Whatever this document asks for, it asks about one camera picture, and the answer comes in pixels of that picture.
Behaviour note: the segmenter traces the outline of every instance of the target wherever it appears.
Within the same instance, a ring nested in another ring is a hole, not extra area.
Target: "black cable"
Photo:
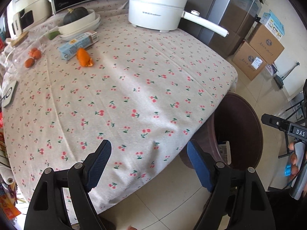
[[[306,166],[306,164],[307,164],[307,162],[304,163],[303,167],[300,168],[300,170],[298,171],[298,173],[293,177],[293,179],[292,179],[291,181],[288,182],[288,184],[287,184],[282,190],[286,189],[286,188],[290,185],[290,183],[294,181],[294,179],[298,176],[298,174],[299,174],[300,171]]]

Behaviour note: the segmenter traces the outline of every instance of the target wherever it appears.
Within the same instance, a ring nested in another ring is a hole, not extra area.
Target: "brown cardboard box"
[[[255,22],[254,17],[234,3],[229,3],[220,25],[232,30],[240,37],[245,37]]]
[[[268,64],[273,64],[284,50],[278,39],[261,23],[254,28],[247,42]]]
[[[222,57],[228,57],[230,55],[233,55],[244,39],[232,30],[227,30],[229,32],[229,35],[227,37],[224,38],[219,34],[215,33],[209,43],[209,47]]]
[[[250,80],[253,80],[267,65],[267,62],[247,42],[242,44],[232,61]]]

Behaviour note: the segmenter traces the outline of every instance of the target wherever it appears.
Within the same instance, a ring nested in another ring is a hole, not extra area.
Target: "tablecloth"
[[[234,67],[217,53],[180,29],[134,28],[126,2],[83,5],[102,17],[99,41],[88,49],[93,67],[79,66],[76,57],[61,60],[57,48],[64,42],[44,34],[27,49],[39,41],[42,58],[30,69],[20,64],[20,77],[4,75],[3,88],[19,82],[3,119],[10,164],[28,201],[44,169],[68,169],[108,139],[111,157],[90,192],[97,212],[106,210],[159,174],[235,88]],[[63,15],[38,28],[47,31]]]

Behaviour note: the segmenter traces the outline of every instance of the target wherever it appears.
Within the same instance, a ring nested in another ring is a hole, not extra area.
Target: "bowl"
[[[79,20],[76,20],[72,23],[69,23],[69,24],[66,24],[66,25],[63,25],[63,22],[60,23],[58,25],[59,27],[59,32],[61,34],[70,34],[72,33],[73,31],[76,31],[86,25],[88,25],[89,23],[91,23],[92,21],[95,20],[95,11],[93,9],[88,9],[88,15],[79,19]]]
[[[88,28],[96,25],[99,21],[100,21],[100,15],[95,14],[95,20],[92,21],[91,23],[89,23],[88,25],[85,25],[84,27],[79,28],[78,30],[75,30],[75,31],[73,31],[69,34],[60,35],[60,37],[61,38],[67,38],[67,37],[70,37],[70,36],[75,35],[75,34],[82,34],[82,33],[86,32],[88,30]]]
[[[98,21],[98,23],[96,23],[95,25],[93,25],[93,26],[83,30],[82,32],[78,32],[78,33],[76,33],[74,35],[67,36],[67,37],[61,37],[61,39],[64,40],[64,41],[71,41],[71,40],[73,40],[74,38],[76,38],[78,35],[80,35],[82,33],[85,33],[85,32],[90,31],[90,30],[93,30],[93,31],[96,30],[99,27],[99,25],[100,25],[100,20]]]

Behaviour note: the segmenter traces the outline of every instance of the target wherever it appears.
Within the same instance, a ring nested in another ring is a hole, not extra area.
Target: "brown trash can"
[[[217,141],[229,141],[230,167],[245,170],[256,168],[263,150],[262,129],[257,114],[241,96],[227,93],[215,112],[192,136],[204,152],[215,161],[225,162],[219,152]],[[184,164],[193,168],[186,146],[180,153]]]

